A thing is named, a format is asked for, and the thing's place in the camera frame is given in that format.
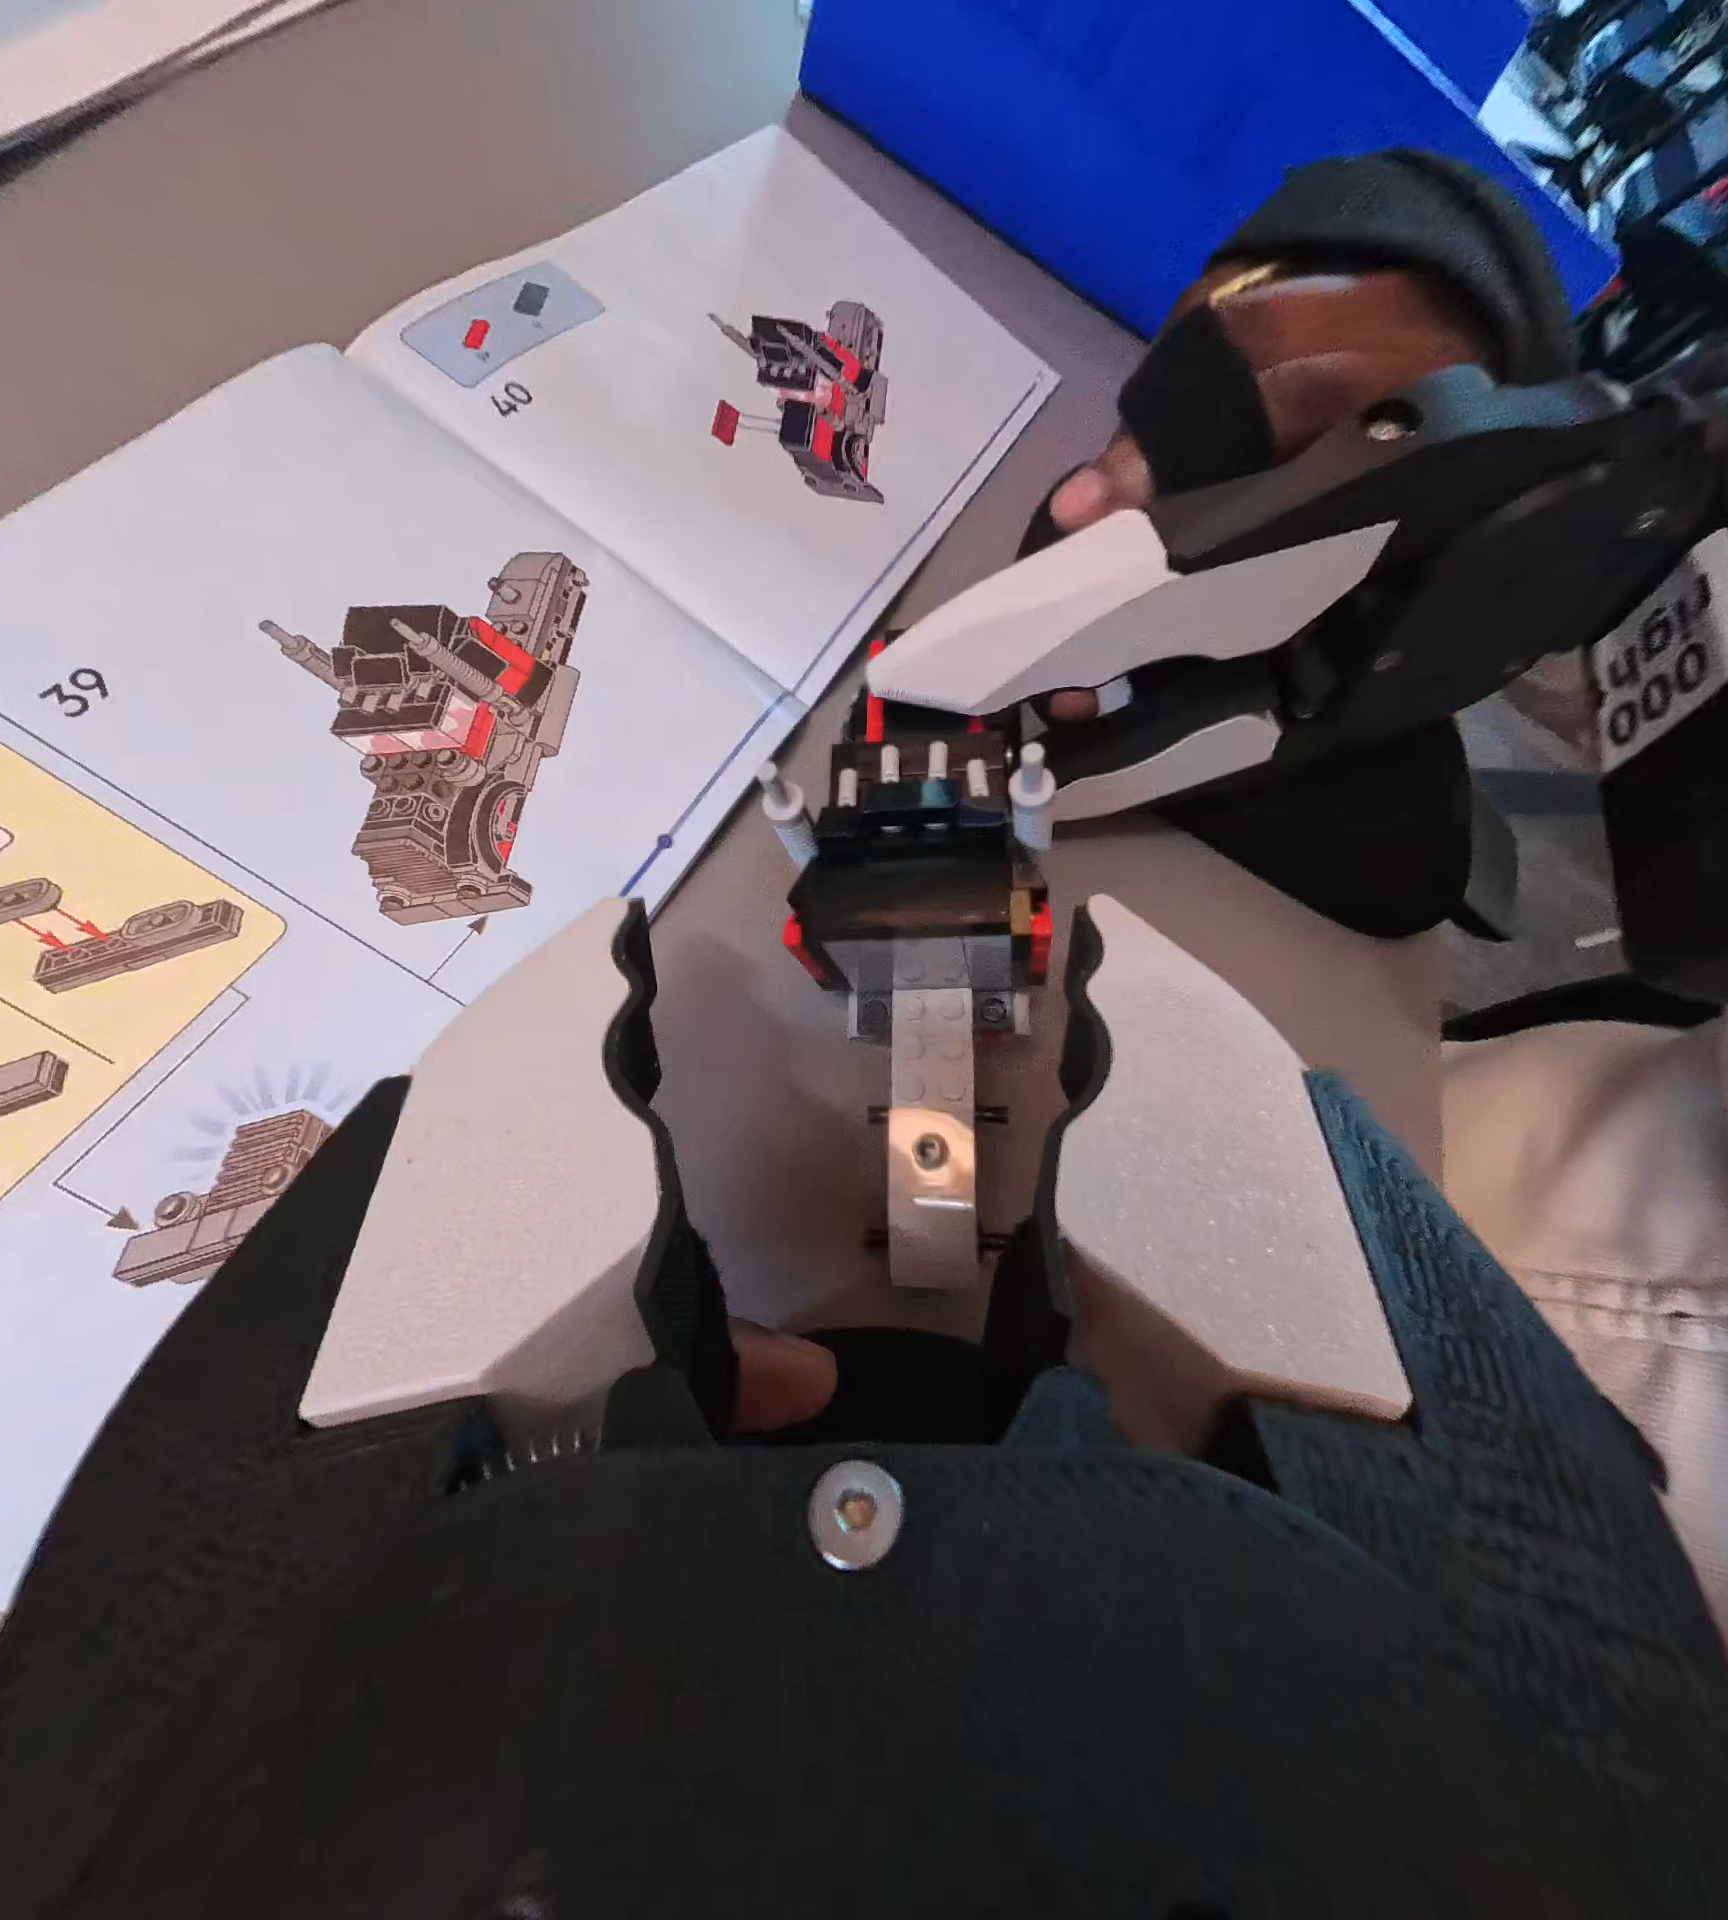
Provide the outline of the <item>person's right hand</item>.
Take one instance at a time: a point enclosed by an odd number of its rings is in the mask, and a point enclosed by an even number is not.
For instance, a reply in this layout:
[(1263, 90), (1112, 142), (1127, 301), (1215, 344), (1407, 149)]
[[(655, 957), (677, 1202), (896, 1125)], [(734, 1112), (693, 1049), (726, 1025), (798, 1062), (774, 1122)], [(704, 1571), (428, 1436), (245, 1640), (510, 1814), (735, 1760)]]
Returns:
[(1494, 371), (1496, 349), (1430, 274), (1211, 268), (1125, 379), (1111, 441), (1046, 493), (1020, 556), (1162, 496), (1263, 474), (1456, 365)]

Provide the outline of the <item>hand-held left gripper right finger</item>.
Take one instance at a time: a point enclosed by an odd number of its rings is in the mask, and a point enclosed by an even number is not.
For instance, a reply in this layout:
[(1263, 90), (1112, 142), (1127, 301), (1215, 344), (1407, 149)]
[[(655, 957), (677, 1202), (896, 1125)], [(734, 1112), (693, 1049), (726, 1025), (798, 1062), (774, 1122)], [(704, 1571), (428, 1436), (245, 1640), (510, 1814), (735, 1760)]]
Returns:
[(1299, 1052), (1112, 896), (1075, 913), (1062, 989), (1062, 1106), (980, 1341), (1008, 1436), (1407, 1437), (1415, 1392)]

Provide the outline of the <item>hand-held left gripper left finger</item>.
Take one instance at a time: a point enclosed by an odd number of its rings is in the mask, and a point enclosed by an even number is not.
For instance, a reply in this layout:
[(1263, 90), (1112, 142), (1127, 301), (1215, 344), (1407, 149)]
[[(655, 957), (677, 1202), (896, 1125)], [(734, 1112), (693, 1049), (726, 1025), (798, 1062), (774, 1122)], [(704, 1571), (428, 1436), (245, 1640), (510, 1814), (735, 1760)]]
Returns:
[(735, 1354), (688, 1226), (639, 900), (605, 898), (470, 1002), (411, 1073), (299, 1416), (485, 1400), (546, 1442), (660, 1364), (722, 1437)]

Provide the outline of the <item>person's left hand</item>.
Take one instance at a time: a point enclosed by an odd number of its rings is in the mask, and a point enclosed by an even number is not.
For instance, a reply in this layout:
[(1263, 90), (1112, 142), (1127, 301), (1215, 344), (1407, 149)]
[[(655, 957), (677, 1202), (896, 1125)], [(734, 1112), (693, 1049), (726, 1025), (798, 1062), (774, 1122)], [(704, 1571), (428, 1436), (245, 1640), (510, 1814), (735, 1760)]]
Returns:
[(781, 1434), (827, 1411), (839, 1385), (827, 1347), (741, 1317), (730, 1321), (730, 1336), (735, 1354), (734, 1436)]

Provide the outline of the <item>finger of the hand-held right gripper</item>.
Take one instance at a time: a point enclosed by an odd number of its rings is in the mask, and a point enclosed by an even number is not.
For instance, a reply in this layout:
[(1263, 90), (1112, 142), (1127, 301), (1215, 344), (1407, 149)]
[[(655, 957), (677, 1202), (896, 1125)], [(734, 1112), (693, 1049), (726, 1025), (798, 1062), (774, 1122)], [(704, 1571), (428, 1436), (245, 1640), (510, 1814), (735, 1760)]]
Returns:
[(1363, 582), (1394, 532), (1388, 518), (1180, 574), (1151, 518), (1118, 512), (922, 617), (866, 682), (884, 702), (994, 714), (1170, 659), (1266, 654)]
[(1091, 718), (1059, 718), (1038, 698), (1056, 826), (1150, 810), (1247, 772), (1279, 746), (1274, 676), (1120, 676)]

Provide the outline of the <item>open instruction booklet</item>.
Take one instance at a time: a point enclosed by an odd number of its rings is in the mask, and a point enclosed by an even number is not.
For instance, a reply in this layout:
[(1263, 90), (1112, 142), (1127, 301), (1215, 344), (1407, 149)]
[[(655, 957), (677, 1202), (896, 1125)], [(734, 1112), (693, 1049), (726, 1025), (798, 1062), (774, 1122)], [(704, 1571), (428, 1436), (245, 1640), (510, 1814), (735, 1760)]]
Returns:
[(655, 906), (1056, 387), (773, 129), (0, 522), (0, 1614), (224, 1176)]

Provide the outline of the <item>black red lego truck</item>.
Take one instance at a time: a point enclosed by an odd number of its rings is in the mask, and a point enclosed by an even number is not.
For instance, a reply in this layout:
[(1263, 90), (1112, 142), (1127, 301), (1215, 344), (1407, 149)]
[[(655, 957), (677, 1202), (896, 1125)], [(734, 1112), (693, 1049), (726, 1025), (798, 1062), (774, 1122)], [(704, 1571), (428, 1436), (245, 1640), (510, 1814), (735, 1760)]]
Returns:
[(1046, 984), (1042, 858), (1056, 781), (1018, 710), (952, 714), (862, 689), (830, 752), (821, 806), (774, 763), (760, 814), (794, 858), (784, 946), (847, 1003), (847, 1036), (887, 1049), (887, 1281), (963, 1291), (1002, 1237), (979, 1224), (976, 1052), (1028, 1032)]

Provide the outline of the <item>blue plastic object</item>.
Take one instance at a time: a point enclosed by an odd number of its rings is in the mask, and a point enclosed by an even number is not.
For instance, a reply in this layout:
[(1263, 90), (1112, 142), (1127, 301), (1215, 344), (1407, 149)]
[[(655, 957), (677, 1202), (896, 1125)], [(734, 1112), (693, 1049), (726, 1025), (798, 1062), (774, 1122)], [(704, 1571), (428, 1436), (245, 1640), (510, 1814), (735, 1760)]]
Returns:
[(1507, 2), (818, 2), (799, 90), (1136, 336), (1294, 164), (1392, 147), (1507, 185), (1573, 307), (1615, 254), (1480, 123)]

